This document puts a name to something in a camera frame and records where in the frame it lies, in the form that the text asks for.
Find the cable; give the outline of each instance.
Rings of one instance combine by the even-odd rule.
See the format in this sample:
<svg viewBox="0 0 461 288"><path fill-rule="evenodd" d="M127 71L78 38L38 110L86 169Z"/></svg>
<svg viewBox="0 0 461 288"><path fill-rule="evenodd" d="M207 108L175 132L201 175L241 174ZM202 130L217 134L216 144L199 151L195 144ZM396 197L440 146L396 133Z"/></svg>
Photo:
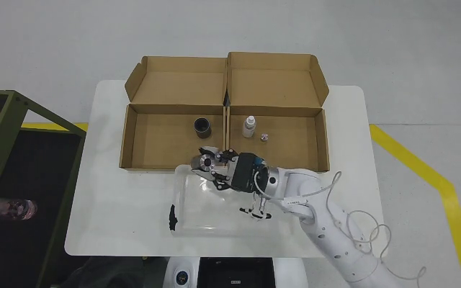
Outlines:
<svg viewBox="0 0 461 288"><path fill-rule="evenodd" d="M338 179L335 180L336 174L339 174L339 177L338 177ZM313 196L313 195L316 195L316 194L320 194L321 192L324 192L324 191L326 191L326 190L328 190L328 189L330 189L330 188L333 188L333 186L336 185L336 182L339 180L339 178L340 178L342 172L341 172L341 171L338 171L338 172L336 172L336 174L335 174L335 177L333 177L333 182L331 182L331 184L328 185L327 187L322 188L322 189L320 189L320 190L318 190L318 191L309 193L309 194L301 195L300 197L309 197L309 196ZM279 200L279 201L282 201L283 199L285 199L285 198L273 197L273 196L270 196L270 195L264 193L264 191L262 191L262 189L259 188L258 182L256 181L256 177L257 177L258 175L259 175L259 171L257 171L257 172L254 174L253 180L254 180L254 186L256 187L256 189L258 189L259 193L263 194L266 198L269 198L269 200Z"/></svg>
<svg viewBox="0 0 461 288"><path fill-rule="evenodd" d="M331 195L331 192L333 191L333 188L334 188L334 185L338 182L339 178L341 178L341 175L342 175L342 172L341 171L338 171L334 174L334 177L333 177L333 180L331 181L331 185L329 186L330 190L328 191L328 195L326 196L326 209L328 210L328 213L330 214L331 216L331 219L333 219L334 222L337 222L338 220L333 216L333 213L331 213L330 211L330 208L328 206L328 201L330 199L330 195ZM349 219L351 217L352 214L354 213L364 213L368 216L370 216L373 221L375 221L376 223L376 227L373 228L372 232L370 233L370 239L369 240L358 240L358 239L355 239L353 236L352 236L352 233L351 233L351 228L349 226ZM363 252L362 250L360 250L361 252L365 253L365 254L368 254L368 253L372 253L373 252L373 241L377 239L379 233L380 233L380 227L385 227L388 229L389 231L389 239L388 239L388 242L386 243L386 246L383 248L383 250L381 251L380 253L380 261L381 261L381 264L389 271L389 273L391 273L393 276L399 278L399 279L402 279L402 280L409 280L409 281L412 281L412 280L416 280L416 285L418 288L420 288L419 286L419 279L426 273L427 271L427 268L425 266L422 266L419 271L418 271L418 274L415 276L415 277L404 277L404 276L400 276L400 275L397 275L395 272L393 272L392 270L389 269L389 267L385 264L384 260L382 259L382 256L384 255L384 252L389 248L389 245L390 245L390 242L392 240L392 231L390 230L390 227L387 226L386 224L378 224L378 221L376 220L376 218L371 215L370 213L366 212L366 211L363 211L363 210L354 210L354 211L351 211L350 213L347 214L347 217L346 217L346 227L347 227L347 230L350 234L347 235L340 227L338 227L338 229L347 237L349 238L353 243L354 245L356 245L357 243L369 243L370 244L370 251L368 252Z"/></svg>
<svg viewBox="0 0 461 288"><path fill-rule="evenodd" d="M256 181L256 177L259 175L259 171L257 171L255 174L254 174L254 186L256 187L256 189L258 189L259 193L261 193L262 195L264 195L266 198L268 198L269 200L283 200L284 198L277 198L277 197L273 197L273 196L270 196L266 193L264 193L264 191L262 191L261 188L259 188L259 185L258 185L258 182ZM324 192L326 190L328 190L328 194L326 196L326 209L328 210L328 213L330 214L331 216L331 219L333 219L334 222L339 222L341 224L341 222L339 220L337 220L334 216L333 216L333 213L331 213L330 211L330 207L328 205L328 202L329 202L329 199L330 199L330 195L333 191L333 188L334 186L336 185L336 183L338 183L339 179L341 178L341 175L342 175L342 172L341 171L338 171L334 174L334 177L333 177L333 180L331 180L331 184L328 185L327 187L325 188L322 188L316 192L313 192L313 193L309 193L309 194L304 194L302 197L309 197L309 196L313 196L313 195L316 195L316 194L320 194L321 192ZM372 232L370 233L370 238L369 240L359 240L359 239L355 239L353 236L352 236L352 232L351 232L351 228L350 228L350 225L349 225L349 219L351 217L352 214L354 213L363 213L363 214L366 214L368 216L370 216L373 221L375 221L375 228L373 228ZM360 250L362 253L364 254L370 254L370 253L373 253L373 241L375 241L379 234L380 234L380 227L385 227L388 229L389 231L389 239L388 239L388 242L386 243L386 246L383 248L383 250L381 251L380 253L380 261L381 261L381 264L389 271L389 273L391 273L393 276L399 278L399 279L402 279L402 280L408 280L408 281L413 281L413 280L416 280L416 285L418 288L420 288L419 286L419 279L426 273L427 271L427 268L425 266L422 266L419 271L418 271L418 274L415 276L415 277L404 277L404 276L400 276L400 275L397 275L395 272L393 272L392 270L389 269L389 267L385 264L384 260L382 259L383 255L384 255L384 252L389 248L389 245L390 245L390 242L392 240L392 231L390 230L389 226L387 226L386 224L379 224L378 221L376 220L376 218L371 215L370 213L364 211L364 210L353 210L351 211L350 213L347 214L347 217L346 217L346 227L347 227L347 232L349 232L349 235L344 232L340 227L337 227L348 239L350 239L355 246L357 246L358 243L368 243L370 245L370 251L368 252L364 252L362 250Z"/></svg>
<svg viewBox="0 0 461 288"><path fill-rule="evenodd" d="M277 197L273 197L273 196L270 196L266 193L264 193L264 191L262 191L261 188L259 188L259 185L258 185L258 181L256 180L256 177L259 175L259 171L257 171L255 174L254 174L254 177L253 177L253 182L254 182L254 186L258 189L259 193L261 193L262 195L264 195L266 198L268 198L269 200L279 200L279 201L282 201L283 198L277 198Z"/></svg>

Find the cardboard box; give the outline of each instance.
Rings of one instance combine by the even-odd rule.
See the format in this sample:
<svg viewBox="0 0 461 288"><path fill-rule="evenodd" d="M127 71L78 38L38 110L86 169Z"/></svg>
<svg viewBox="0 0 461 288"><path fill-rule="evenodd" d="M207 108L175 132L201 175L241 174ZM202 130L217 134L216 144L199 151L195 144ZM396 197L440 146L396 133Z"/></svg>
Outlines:
<svg viewBox="0 0 461 288"><path fill-rule="evenodd" d="M328 87L313 55L143 57L125 89L121 168L175 169L209 145L255 153L270 166L329 170L322 109ZM256 132L248 139L242 127L249 115ZM211 121L210 138L195 135L198 117ZM269 134L265 143L262 133Z"/></svg>
<svg viewBox="0 0 461 288"><path fill-rule="evenodd" d="M225 147L225 58L143 57L125 84L120 167L175 169L200 146ZM209 119L212 135L200 139L194 121Z"/></svg>
<svg viewBox="0 0 461 288"><path fill-rule="evenodd" d="M225 100L226 148L252 152L270 166L328 171L322 104L328 86L317 58L307 54L229 53ZM252 138L242 136L245 118L256 118ZM260 141L266 133L269 140Z"/></svg>

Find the bottle cap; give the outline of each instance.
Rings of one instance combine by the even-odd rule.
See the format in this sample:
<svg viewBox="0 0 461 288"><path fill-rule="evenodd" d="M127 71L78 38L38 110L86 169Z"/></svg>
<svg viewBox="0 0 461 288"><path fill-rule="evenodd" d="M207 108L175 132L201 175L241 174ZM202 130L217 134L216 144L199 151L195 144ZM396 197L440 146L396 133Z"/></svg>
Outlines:
<svg viewBox="0 0 461 288"><path fill-rule="evenodd" d="M249 124L249 125L253 125L254 124L254 117L253 116L248 116L248 118L246 118L246 122Z"/></svg>

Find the white table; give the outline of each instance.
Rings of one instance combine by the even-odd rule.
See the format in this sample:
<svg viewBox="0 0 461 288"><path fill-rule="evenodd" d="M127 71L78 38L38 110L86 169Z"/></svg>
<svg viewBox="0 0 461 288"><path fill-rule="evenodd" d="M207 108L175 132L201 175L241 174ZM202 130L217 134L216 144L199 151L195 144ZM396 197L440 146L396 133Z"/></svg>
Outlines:
<svg viewBox="0 0 461 288"><path fill-rule="evenodd" d="M299 226L289 238L178 238L168 226L173 173L118 167L128 98L125 81L101 81L93 107L72 204L65 249L93 256L321 257ZM343 171L332 200L345 210L366 210L383 222L363 91L330 86L326 111L331 171ZM373 229L355 217L365 235ZM379 253L385 234L374 244Z"/></svg>

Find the screw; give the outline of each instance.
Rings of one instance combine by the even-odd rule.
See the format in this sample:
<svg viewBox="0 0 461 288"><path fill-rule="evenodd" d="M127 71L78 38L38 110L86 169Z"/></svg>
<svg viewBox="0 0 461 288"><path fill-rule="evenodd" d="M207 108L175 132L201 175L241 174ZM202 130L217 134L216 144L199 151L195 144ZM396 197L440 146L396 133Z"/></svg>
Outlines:
<svg viewBox="0 0 461 288"><path fill-rule="evenodd" d="M265 133L262 133L262 134L261 134L261 141L262 141L262 142L266 142L266 141L268 141L268 139L269 139L269 135L268 135L268 134L265 134Z"/></svg>

